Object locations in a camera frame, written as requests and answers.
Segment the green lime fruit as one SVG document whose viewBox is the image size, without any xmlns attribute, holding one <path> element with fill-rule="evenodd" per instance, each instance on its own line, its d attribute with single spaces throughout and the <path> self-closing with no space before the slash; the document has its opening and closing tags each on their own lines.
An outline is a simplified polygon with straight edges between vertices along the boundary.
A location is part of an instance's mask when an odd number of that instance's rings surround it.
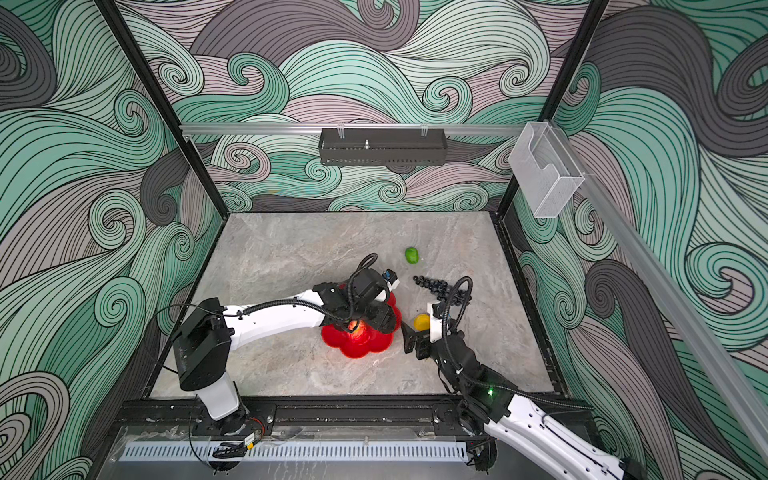
<svg viewBox="0 0 768 480">
<path fill-rule="evenodd" d="M 404 256 L 408 264 L 415 265 L 420 261 L 420 253 L 416 247 L 408 247 L 404 252 Z"/>
</svg>

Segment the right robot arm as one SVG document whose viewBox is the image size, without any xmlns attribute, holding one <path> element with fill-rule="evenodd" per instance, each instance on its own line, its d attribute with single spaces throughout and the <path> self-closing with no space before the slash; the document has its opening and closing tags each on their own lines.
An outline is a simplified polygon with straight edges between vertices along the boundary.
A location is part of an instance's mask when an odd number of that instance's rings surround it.
<svg viewBox="0 0 768 480">
<path fill-rule="evenodd" d="M 620 459 L 584 440 L 549 412 L 586 408 L 520 390 L 503 375 L 480 363 L 461 332 L 433 339 L 429 331 L 401 327 L 404 351 L 430 359 L 447 390 L 461 397 L 455 418 L 462 429 L 480 439 L 469 463 L 489 469 L 501 442 L 557 479 L 645 479 L 639 462 Z"/>
</svg>

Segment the red flower-shaped fruit bowl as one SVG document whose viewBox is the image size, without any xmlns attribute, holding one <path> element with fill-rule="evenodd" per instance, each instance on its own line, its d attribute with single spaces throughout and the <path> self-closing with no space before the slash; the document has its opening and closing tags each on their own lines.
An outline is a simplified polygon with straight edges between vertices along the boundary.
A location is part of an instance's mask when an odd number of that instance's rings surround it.
<svg viewBox="0 0 768 480">
<path fill-rule="evenodd" d="M 339 349 L 347 358 L 359 359 L 369 353 L 387 350 L 392 345 L 394 333 L 381 333 L 360 320 L 353 332 L 341 331 L 332 325 L 323 326 L 321 338 L 327 346 Z"/>
</svg>

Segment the small yellow wrinkled fruit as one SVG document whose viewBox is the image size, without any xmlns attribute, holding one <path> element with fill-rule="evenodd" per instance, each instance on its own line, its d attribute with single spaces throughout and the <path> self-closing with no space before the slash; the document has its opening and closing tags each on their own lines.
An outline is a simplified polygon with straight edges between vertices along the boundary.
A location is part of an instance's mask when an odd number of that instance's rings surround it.
<svg viewBox="0 0 768 480">
<path fill-rule="evenodd" d="M 428 331 L 430 323 L 431 316 L 429 314 L 419 314 L 413 320 L 413 327 L 417 332 Z"/>
</svg>

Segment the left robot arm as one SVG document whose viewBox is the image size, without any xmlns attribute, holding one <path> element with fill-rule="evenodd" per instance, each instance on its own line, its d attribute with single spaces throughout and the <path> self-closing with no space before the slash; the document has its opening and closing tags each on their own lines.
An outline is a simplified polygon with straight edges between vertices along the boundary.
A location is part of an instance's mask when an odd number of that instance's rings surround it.
<svg viewBox="0 0 768 480">
<path fill-rule="evenodd" d="M 231 352 L 284 332 L 318 328 L 324 341 L 351 358 L 387 349 L 401 318 L 393 296 L 399 279 L 361 267 L 342 284 L 326 282 L 287 299 L 253 306 L 203 301 L 172 337 L 179 386 L 204 410 L 203 435 L 245 435 L 258 428 L 227 371 Z"/>
</svg>

